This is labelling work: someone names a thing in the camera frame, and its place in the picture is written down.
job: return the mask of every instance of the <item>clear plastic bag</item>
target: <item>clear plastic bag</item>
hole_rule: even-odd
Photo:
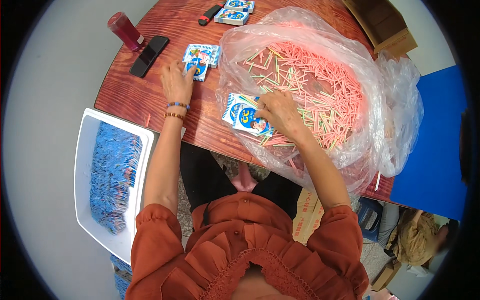
[[[225,110],[229,93],[251,96],[263,93],[242,62],[271,43],[287,41],[342,64],[361,85],[363,105],[352,134],[346,142],[328,151],[344,178],[348,192],[359,194],[372,181],[382,159],[390,153],[384,149],[384,119],[387,112],[384,77],[364,45],[342,36],[313,12],[285,7],[271,12],[257,24],[235,27],[223,34],[220,39],[220,80],[216,91],[219,111],[223,113]],[[262,147],[240,135],[241,132],[232,131],[266,168],[307,190],[314,190],[298,151],[292,152],[284,147]],[[295,162],[296,168],[290,166],[290,160]]]
[[[388,60],[381,52],[375,61],[384,77],[386,100],[385,147],[378,170],[385,177],[398,175],[415,147],[423,118],[423,103],[417,89],[420,73],[413,62]]]

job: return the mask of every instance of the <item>red bottle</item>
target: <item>red bottle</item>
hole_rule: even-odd
[[[132,25],[124,12],[114,14],[108,20],[107,26],[125,43],[130,51],[137,51],[142,47],[144,36]]]

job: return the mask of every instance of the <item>blue beaded bracelet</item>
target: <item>blue beaded bracelet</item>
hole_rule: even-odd
[[[185,103],[170,102],[170,103],[167,104],[167,107],[170,107],[170,106],[181,106],[181,107],[183,107],[183,108],[186,108],[187,110],[190,110],[190,105],[185,104]]]

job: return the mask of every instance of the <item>utility knife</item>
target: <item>utility knife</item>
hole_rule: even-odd
[[[215,5],[211,9],[207,10],[203,16],[198,19],[198,24],[201,26],[206,26],[208,22],[210,22],[213,17],[225,6],[226,1],[222,1],[219,4]]]

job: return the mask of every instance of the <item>woman's left hand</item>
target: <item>woman's left hand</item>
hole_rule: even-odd
[[[160,80],[168,102],[190,103],[195,70],[195,66],[191,67],[183,77],[183,63],[180,60],[174,60],[170,65],[162,67]]]

